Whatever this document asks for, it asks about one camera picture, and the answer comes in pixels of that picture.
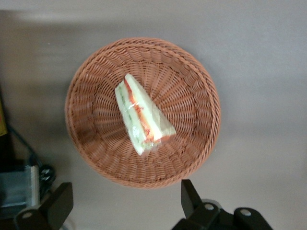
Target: yellow object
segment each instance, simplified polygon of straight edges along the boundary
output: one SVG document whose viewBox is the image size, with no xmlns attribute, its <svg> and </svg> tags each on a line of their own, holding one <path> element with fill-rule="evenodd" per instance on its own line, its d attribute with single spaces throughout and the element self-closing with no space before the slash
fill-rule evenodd
<svg viewBox="0 0 307 230">
<path fill-rule="evenodd" d="M 8 130 L 6 129 L 2 104 L 1 104 L 1 100 L 0 100 L 0 137 L 7 134 L 7 133 L 8 133 Z"/>
</svg>

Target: basket rim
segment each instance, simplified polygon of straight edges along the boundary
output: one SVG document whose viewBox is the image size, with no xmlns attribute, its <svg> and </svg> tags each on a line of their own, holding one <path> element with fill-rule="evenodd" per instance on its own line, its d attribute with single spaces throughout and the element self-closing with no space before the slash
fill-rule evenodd
<svg viewBox="0 0 307 230">
<path fill-rule="evenodd" d="M 200 80 L 207 85 L 208 89 L 210 89 L 210 92 L 208 92 L 210 103 L 211 103 L 211 109 L 212 109 L 212 115 L 213 120 L 211 123 L 209 138 L 206 141 L 205 148 L 200 151 L 200 154 L 194 163 L 195 166 L 193 166 L 194 163 L 192 163 L 189 167 L 182 170 L 180 173 L 174 175 L 173 177 L 167 178 L 165 180 L 161 181 L 155 181 L 153 183 L 138 183 L 135 181 L 126 181 L 123 179 L 119 179 L 111 174 L 106 173 L 104 170 L 99 168 L 96 164 L 94 164 L 91 159 L 89 158 L 88 154 L 86 153 L 85 149 L 83 148 L 83 145 L 80 143 L 78 137 L 75 135 L 74 129 L 73 129 L 73 123 L 71 119 L 71 106 L 70 101 L 72 100 L 74 96 L 74 87 L 78 84 L 78 81 L 84 71 L 88 69 L 88 67 L 93 63 L 97 55 L 107 52 L 111 53 L 113 50 L 116 49 L 118 45 L 122 44 L 133 44 L 133 45 L 141 45 L 141 44 L 152 44 L 154 48 L 156 49 L 168 49 L 174 57 L 179 58 L 180 61 L 183 63 L 189 65 L 193 71 L 197 72 L 198 76 L 200 77 Z M 66 101 L 65 101 L 65 121 L 66 121 L 66 127 L 69 133 L 70 138 L 75 143 L 74 146 L 82 156 L 82 158 L 99 174 L 106 177 L 107 179 L 119 183 L 121 185 L 134 187 L 134 188 L 161 188 L 165 186 L 172 185 L 176 182 L 178 182 L 181 179 L 189 177 L 193 172 L 198 170 L 202 164 L 205 162 L 205 160 L 210 156 L 218 138 L 220 125 L 221 125 L 221 109 L 220 109 L 220 101 L 217 94 L 217 90 L 215 87 L 214 82 L 212 81 L 209 73 L 204 68 L 204 66 L 190 53 L 185 51 L 184 49 L 178 47 L 177 45 L 168 42 L 163 39 L 159 38 L 151 38 L 151 37 L 128 37 L 128 38 L 122 38 L 115 42 L 112 42 L 106 46 L 101 47 L 94 53 L 92 53 L 78 68 L 76 71 L 74 77 L 71 80 L 71 84 L 68 89 Z"/>
</svg>

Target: wicker basket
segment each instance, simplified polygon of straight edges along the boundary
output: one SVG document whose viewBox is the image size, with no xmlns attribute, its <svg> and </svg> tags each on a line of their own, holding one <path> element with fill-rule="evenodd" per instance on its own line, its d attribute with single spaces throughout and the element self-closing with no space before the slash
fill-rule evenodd
<svg viewBox="0 0 307 230">
<path fill-rule="evenodd" d="M 174 125 L 177 135 L 142 158 L 135 152 L 114 89 L 132 74 Z M 66 99 L 69 134 L 85 161 L 130 187 L 158 188 L 187 178 L 208 158 L 220 126 L 220 104 L 205 68 L 178 46 L 127 38 L 93 53 L 76 72 Z"/>
</svg>

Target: plastic wrap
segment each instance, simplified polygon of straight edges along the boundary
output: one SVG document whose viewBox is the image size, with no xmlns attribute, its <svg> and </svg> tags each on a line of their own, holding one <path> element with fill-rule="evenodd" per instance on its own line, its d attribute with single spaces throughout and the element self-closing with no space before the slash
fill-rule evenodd
<svg viewBox="0 0 307 230">
<path fill-rule="evenodd" d="M 128 135 L 139 155 L 150 152 L 176 134 L 172 124 L 132 75 L 125 76 L 115 89 L 115 95 Z"/>
</svg>

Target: black cable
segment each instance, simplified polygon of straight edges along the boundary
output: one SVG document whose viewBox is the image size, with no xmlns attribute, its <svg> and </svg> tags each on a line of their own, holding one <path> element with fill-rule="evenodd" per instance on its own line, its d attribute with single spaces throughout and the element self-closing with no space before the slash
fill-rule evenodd
<svg viewBox="0 0 307 230">
<path fill-rule="evenodd" d="M 43 163 L 40 161 L 40 159 L 37 157 L 37 154 L 35 153 L 35 151 L 33 150 L 33 148 L 31 148 L 31 146 L 28 144 L 28 142 L 25 141 L 25 139 L 23 139 L 23 137 L 9 124 L 7 124 L 7 128 L 8 130 L 14 134 L 14 136 L 24 145 L 26 146 L 26 148 L 28 149 L 28 151 L 30 152 L 30 160 L 32 161 L 33 159 L 36 161 L 38 167 L 42 167 Z"/>
</svg>

